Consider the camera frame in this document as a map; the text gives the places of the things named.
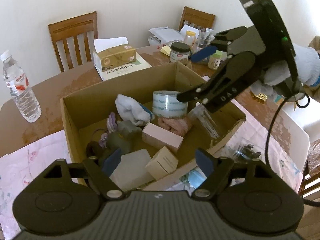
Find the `white gloved right hand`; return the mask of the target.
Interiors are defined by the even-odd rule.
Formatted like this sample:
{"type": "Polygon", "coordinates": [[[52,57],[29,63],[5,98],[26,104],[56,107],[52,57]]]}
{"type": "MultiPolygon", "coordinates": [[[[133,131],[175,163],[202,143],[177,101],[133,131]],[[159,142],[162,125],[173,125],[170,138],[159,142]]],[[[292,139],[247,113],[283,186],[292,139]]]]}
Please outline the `white gloved right hand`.
{"type": "MultiPolygon", "coordinates": [[[[298,79],[309,87],[319,85],[319,53],[311,47],[293,44],[296,56],[295,63],[298,79]]],[[[290,77],[289,66],[286,61],[279,61],[271,65],[264,76],[264,83],[275,86],[290,77]]]]}

